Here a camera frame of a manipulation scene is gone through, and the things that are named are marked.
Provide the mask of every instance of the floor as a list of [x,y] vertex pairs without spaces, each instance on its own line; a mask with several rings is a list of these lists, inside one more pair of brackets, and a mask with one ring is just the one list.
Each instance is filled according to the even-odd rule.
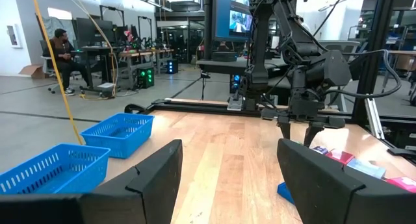
[[[117,112],[123,112],[130,103],[148,106],[156,99],[176,97],[182,99],[201,99],[202,80],[200,72],[192,66],[181,66],[175,75],[155,76],[155,86],[138,93],[123,91],[118,98],[104,101],[86,101],[78,95],[69,97],[71,112],[79,131],[94,124],[89,120],[102,120]],[[207,81],[204,99],[226,101],[229,75],[211,74]],[[376,90],[380,90],[383,77],[378,77]],[[45,151],[61,142],[77,143],[72,126],[65,119],[68,116],[60,94],[51,94],[47,87],[56,83],[53,79],[32,80],[21,77],[0,77],[0,173],[16,166],[30,157]],[[71,81],[79,93],[83,81]],[[394,86],[390,80],[387,89]],[[357,83],[351,82],[345,90],[353,92]],[[414,116],[416,108],[409,106],[408,82],[389,97],[377,100],[380,114],[400,114]],[[347,97],[348,111],[352,111],[353,98]]]

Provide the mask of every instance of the person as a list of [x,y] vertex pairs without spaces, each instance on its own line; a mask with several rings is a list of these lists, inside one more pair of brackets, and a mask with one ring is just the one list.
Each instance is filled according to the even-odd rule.
[[307,26],[307,24],[305,23],[305,20],[302,17],[299,17],[299,23],[301,24],[302,27],[308,30],[308,32],[311,31],[311,29],[309,28],[309,26]]
[[[58,71],[62,74],[62,84],[65,95],[75,95],[75,90],[70,88],[70,77],[73,71],[79,71],[89,86],[88,75],[84,65],[74,62],[71,59],[71,51],[74,51],[72,44],[68,41],[68,35],[64,29],[55,30],[55,36],[49,40]],[[45,48],[43,56],[50,57],[51,53]]]

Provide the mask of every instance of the blue plastic basket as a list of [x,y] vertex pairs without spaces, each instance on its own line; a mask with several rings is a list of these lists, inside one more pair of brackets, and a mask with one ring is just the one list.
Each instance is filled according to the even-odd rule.
[[128,158],[151,134],[154,116],[119,113],[81,133],[89,146],[110,148],[110,156]]
[[0,175],[0,195],[86,193],[105,178],[110,149],[59,144]]

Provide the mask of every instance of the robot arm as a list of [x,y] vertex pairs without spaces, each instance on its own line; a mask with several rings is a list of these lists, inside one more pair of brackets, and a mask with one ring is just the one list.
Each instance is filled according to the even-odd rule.
[[245,72],[245,98],[259,100],[259,95],[268,87],[268,73],[265,69],[265,51],[268,35],[268,21],[273,15],[279,25],[279,47],[282,57],[292,66],[289,73],[291,82],[291,102],[286,113],[267,112],[269,117],[278,117],[283,136],[290,138],[291,119],[308,121],[305,142],[309,146],[317,132],[324,127],[344,127],[343,119],[320,118],[318,111],[325,107],[323,93],[334,86],[345,86],[351,79],[348,63],[340,51],[321,53],[312,35],[299,24],[292,0],[250,0],[250,12],[253,16],[252,55],[250,65]]

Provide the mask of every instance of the cardboard box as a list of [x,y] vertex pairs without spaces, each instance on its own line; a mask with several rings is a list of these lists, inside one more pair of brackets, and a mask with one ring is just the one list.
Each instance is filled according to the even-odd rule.
[[415,57],[409,56],[409,55],[399,55],[396,68],[407,70],[407,71],[416,70]]
[[48,78],[49,75],[42,71],[42,65],[29,65],[25,66],[19,74],[30,75],[32,79],[44,79]]

